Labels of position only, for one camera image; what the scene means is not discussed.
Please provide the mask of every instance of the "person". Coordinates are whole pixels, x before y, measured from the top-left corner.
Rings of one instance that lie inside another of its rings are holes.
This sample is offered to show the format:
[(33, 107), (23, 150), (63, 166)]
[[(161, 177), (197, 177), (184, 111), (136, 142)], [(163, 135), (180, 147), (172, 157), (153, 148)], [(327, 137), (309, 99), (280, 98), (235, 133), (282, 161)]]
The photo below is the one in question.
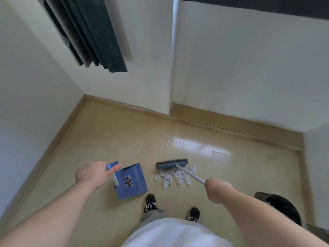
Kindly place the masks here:
[[(90, 195), (121, 168), (106, 171), (106, 162), (91, 162), (76, 172), (76, 183), (44, 208), (18, 224), (0, 239), (0, 247), (66, 246)], [(233, 217), (249, 246), (328, 247), (280, 212), (234, 189), (228, 182), (206, 180), (208, 199), (221, 203)], [(122, 246), (233, 246), (200, 224), (192, 208), (187, 220), (166, 218), (154, 195), (147, 195), (145, 214)]]

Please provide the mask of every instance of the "white shirt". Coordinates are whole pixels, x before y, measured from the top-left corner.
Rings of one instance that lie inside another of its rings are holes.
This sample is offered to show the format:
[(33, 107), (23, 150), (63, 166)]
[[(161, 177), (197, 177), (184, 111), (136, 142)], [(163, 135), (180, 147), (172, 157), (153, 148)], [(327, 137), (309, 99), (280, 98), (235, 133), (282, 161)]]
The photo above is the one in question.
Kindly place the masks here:
[(121, 247), (138, 246), (234, 247), (201, 224), (178, 218), (163, 218), (143, 226), (131, 234)]

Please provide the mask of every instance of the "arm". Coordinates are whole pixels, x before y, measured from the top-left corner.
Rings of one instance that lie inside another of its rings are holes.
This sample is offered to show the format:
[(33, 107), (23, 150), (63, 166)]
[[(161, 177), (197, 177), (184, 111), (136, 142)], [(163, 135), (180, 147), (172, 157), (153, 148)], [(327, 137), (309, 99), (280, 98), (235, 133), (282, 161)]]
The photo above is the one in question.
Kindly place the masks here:
[(235, 190), (226, 181), (210, 178), (205, 186), (209, 200), (224, 205), (250, 246), (328, 247), (276, 209)]
[(106, 171), (105, 165), (91, 162), (77, 170), (76, 184), (0, 239), (0, 247), (66, 246), (90, 195), (121, 168)]

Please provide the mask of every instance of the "floor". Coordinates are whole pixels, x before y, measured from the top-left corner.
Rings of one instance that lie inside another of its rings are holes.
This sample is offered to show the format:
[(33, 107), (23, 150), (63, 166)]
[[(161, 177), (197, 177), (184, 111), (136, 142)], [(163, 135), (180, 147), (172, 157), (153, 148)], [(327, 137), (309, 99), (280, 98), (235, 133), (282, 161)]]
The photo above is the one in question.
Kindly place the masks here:
[[(201, 221), (236, 246), (243, 238), (222, 205), (208, 201), (202, 185), (162, 189), (155, 163), (188, 158), (204, 179), (223, 178), (239, 191), (279, 194), (305, 218), (296, 152), (187, 122), (88, 100), (54, 152), (47, 168), (16, 214), (12, 226), (74, 184), (76, 170), (93, 160), (141, 163), (148, 189), (167, 216), (184, 218), (191, 206)], [(121, 201), (108, 182), (88, 200), (68, 246), (120, 246), (142, 216), (144, 196)]]

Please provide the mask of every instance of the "black sneaker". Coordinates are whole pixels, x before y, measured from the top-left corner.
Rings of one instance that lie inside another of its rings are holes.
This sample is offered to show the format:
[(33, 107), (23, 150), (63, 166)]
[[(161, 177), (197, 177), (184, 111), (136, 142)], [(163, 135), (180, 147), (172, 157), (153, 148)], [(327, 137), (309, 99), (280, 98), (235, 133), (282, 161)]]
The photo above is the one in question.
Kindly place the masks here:
[(145, 199), (144, 212), (159, 209), (157, 199), (153, 194), (148, 194)]
[(186, 220), (200, 222), (200, 211), (196, 207), (191, 207), (186, 215)]

